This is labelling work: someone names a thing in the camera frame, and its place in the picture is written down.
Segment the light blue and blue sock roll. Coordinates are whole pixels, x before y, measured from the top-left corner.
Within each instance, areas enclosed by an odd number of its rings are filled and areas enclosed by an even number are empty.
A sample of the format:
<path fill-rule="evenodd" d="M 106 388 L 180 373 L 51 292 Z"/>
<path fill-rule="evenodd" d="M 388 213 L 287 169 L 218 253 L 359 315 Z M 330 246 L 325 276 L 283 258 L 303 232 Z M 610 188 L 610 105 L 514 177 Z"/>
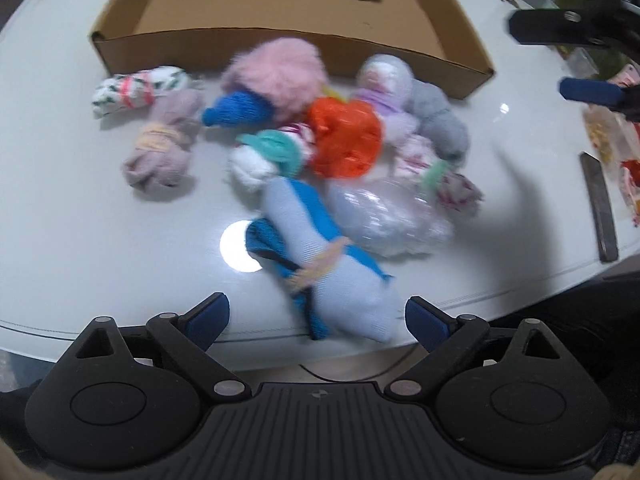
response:
<path fill-rule="evenodd" d="M 392 277 L 341 232 L 315 188 L 273 178 L 260 208 L 246 229 L 246 250 L 274 265 L 312 340 L 345 334 L 386 344 L 395 337 L 402 301 Z"/>

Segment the clear plastic bundle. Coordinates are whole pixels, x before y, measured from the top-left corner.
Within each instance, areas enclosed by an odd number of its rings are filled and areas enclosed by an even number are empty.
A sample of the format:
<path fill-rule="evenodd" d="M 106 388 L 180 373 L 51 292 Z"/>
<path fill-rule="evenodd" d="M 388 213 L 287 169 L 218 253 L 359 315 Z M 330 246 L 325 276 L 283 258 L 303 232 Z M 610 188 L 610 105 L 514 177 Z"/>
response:
<path fill-rule="evenodd" d="M 333 179 L 326 208 L 345 236 L 384 258 L 434 254 L 454 237 L 446 212 L 404 179 Z"/>

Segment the white purple sock green scrunchie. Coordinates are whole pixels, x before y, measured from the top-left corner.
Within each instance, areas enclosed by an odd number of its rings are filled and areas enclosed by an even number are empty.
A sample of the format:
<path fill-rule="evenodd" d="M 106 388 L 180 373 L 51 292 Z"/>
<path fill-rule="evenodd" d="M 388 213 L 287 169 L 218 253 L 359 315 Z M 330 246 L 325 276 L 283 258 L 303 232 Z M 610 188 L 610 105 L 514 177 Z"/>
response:
<path fill-rule="evenodd" d="M 454 166 L 440 158 L 427 138 L 413 134 L 398 145 L 393 176 L 410 182 L 422 198 L 465 217 L 475 217 L 484 200 L 482 191 Z"/>

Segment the grey sock bundle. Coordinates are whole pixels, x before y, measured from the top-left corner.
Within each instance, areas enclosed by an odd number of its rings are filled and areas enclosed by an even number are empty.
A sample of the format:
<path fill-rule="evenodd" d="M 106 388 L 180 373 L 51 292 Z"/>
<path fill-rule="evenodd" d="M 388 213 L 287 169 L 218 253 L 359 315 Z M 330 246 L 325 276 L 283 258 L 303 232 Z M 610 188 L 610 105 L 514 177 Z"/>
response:
<path fill-rule="evenodd" d="M 418 120 L 418 133 L 432 142 L 438 157 L 462 166 L 471 144 L 469 130 L 454 114 L 445 92 L 415 79 L 407 110 Z"/>

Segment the mauve sock bundle yellow band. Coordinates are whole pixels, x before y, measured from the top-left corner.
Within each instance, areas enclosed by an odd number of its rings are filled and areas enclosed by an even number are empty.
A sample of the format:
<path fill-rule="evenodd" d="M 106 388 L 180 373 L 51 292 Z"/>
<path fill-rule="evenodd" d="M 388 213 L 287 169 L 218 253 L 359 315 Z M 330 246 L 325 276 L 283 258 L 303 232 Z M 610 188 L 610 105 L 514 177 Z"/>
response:
<path fill-rule="evenodd" d="M 202 105 L 201 92 L 193 88 L 168 92 L 155 101 L 122 165 L 122 175 L 132 188 L 151 193 L 181 183 L 189 169 Z"/>

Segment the bubble lilac sock bundle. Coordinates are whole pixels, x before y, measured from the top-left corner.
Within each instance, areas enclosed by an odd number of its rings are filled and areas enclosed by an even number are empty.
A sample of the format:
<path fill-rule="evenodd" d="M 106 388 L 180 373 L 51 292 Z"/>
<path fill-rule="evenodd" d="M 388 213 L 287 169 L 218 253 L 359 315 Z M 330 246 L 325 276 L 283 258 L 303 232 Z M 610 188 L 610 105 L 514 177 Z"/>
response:
<path fill-rule="evenodd" d="M 409 65 L 388 54 L 368 58 L 356 76 L 356 89 L 350 97 L 373 107 L 386 144 L 399 146 L 416 133 L 418 118 L 407 112 L 413 83 Z"/>

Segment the white sock teal scrunchie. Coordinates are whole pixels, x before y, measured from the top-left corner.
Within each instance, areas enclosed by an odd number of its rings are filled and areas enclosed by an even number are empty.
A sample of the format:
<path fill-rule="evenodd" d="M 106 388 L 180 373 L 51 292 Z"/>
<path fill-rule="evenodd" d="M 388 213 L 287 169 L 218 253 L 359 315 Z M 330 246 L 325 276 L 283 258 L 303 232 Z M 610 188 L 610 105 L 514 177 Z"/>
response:
<path fill-rule="evenodd" d="M 246 192 L 257 193 L 272 178 L 296 178 L 315 150 L 314 133 L 306 122 L 243 133 L 229 154 L 230 174 Z"/>

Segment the orange plastic bundle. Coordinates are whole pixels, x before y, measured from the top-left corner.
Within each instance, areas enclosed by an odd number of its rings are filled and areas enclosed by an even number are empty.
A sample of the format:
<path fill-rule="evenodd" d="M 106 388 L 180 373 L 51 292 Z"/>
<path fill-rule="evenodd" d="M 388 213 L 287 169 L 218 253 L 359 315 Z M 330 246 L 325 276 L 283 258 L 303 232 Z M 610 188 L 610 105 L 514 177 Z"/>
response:
<path fill-rule="evenodd" d="M 360 178 L 382 151 L 382 122 L 367 102 L 320 98 L 309 109 L 308 124 L 314 133 L 310 168 L 320 178 Z"/>

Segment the white green patterned sock bundle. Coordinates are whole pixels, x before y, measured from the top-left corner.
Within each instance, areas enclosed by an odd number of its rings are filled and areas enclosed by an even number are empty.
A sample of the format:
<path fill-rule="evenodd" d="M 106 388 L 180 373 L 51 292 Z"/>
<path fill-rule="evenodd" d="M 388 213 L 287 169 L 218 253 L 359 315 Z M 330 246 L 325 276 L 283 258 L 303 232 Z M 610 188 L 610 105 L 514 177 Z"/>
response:
<path fill-rule="evenodd" d="M 93 92 L 95 118 L 151 106 L 160 96 L 190 88 L 191 76 L 176 66 L 158 66 L 132 74 L 116 74 L 104 79 Z"/>

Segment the fluffy pink blue sock bundle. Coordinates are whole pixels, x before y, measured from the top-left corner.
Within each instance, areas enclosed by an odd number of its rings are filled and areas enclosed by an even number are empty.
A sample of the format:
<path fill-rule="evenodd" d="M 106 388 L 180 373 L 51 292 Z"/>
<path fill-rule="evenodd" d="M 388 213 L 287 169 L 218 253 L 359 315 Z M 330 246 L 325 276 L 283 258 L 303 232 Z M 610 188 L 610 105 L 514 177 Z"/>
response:
<path fill-rule="evenodd" d="M 299 118 L 328 82 L 319 49 L 278 38 L 240 53 L 220 76 L 222 96 L 203 110 L 206 127 L 285 124 Z"/>

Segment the pink snack bag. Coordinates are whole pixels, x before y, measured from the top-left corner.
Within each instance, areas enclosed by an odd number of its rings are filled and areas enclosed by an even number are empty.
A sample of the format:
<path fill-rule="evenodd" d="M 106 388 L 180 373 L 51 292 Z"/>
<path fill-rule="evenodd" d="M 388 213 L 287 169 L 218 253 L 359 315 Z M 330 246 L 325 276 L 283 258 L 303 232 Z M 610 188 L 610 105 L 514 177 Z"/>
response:
<path fill-rule="evenodd" d="M 582 111 L 589 141 L 605 166 L 639 159 L 639 124 L 604 106 L 588 105 Z"/>

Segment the glass fish tank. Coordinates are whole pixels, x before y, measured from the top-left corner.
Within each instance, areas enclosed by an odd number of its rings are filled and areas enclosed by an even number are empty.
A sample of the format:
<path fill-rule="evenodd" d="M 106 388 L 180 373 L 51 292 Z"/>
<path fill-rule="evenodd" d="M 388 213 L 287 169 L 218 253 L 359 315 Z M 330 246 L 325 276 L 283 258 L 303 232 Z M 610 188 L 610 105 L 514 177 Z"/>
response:
<path fill-rule="evenodd" d="M 563 11 L 573 11 L 591 18 L 600 0 L 553 0 L 553 3 Z M 631 62 L 627 55 L 615 49 L 572 47 L 562 44 L 558 50 L 572 74 L 579 78 L 611 79 Z"/>

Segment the red snack packet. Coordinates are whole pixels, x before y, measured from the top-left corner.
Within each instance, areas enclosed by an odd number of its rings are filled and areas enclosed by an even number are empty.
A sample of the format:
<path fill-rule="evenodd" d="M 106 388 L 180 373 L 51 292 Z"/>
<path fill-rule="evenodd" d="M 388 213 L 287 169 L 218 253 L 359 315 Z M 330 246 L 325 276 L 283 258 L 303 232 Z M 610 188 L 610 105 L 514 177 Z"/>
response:
<path fill-rule="evenodd" d="M 632 221 L 635 226 L 638 226 L 640 223 L 639 167 L 638 159 L 624 160 L 620 163 L 620 178 L 618 179 L 620 192 L 631 212 Z"/>

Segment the dark phone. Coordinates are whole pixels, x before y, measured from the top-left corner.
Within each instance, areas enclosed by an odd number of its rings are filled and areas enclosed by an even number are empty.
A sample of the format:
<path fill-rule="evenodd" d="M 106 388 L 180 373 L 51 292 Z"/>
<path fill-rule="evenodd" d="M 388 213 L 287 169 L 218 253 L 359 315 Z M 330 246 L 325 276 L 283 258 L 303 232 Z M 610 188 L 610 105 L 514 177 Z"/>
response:
<path fill-rule="evenodd" d="M 579 155 L 579 161 L 586 182 L 594 229 L 596 230 L 599 258 L 602 263 L 613 263 L 618 260 L 620 253 L 618 252 L 615 221 L 602 165 L 594 156 L 586 152 Z"/>

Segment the shallow cardboard box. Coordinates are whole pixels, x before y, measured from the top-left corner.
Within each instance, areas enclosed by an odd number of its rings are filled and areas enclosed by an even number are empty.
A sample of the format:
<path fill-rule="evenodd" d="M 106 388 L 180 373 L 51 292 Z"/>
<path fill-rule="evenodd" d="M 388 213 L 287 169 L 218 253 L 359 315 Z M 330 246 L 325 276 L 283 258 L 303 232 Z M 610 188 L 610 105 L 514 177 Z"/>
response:
<path fill-rule="evenodd" d="M 495 75 L 458 0 L 110 0 L 91 33 L 110 73 L 223 70 L 278 37 L 315 44 L 337 77 L 355 76 L 371 55 L 398 56 L 457 100 Z"/>

